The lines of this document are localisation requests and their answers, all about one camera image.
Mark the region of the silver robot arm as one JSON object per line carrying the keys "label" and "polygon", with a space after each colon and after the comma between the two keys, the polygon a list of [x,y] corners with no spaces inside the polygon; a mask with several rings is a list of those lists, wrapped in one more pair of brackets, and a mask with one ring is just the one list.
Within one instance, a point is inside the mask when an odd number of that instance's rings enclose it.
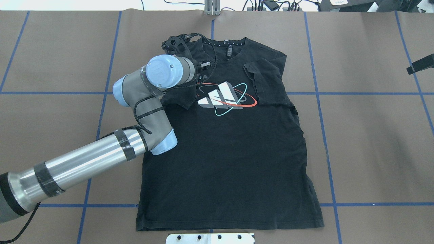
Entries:
{"label": "silver robot arm", "polygon": [[199,33],[169,37],[161,48],[165,54],[151,58],[137,71],[113,85],[118,103],[132,109],[136,125],[116,129],[88,145],[22,172],[1,175],[1,223],[34,212],[37,205],[121,163],[150,152],[159,155],[174,148],[178,139],[161,103],[173,89],[196,85],[210,60],[194,59],[187,44]]}

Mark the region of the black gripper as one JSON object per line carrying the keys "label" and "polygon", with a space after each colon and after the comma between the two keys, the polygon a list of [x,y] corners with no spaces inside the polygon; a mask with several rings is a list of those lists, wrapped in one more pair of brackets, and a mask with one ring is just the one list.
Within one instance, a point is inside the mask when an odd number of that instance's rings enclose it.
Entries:
{"label": "black gripper", "polygon": [[195,71],[199,73],[211,68],[211,61],[209,59],[197,61],[192,57],[187,43],[189,43],[193,37],[202,37],[206,39],[202,34],[199,33],[180,34],[178,36],[171,36],[166,41],[162,42],[161,48],[167,55],[187,58],[193,63]]}

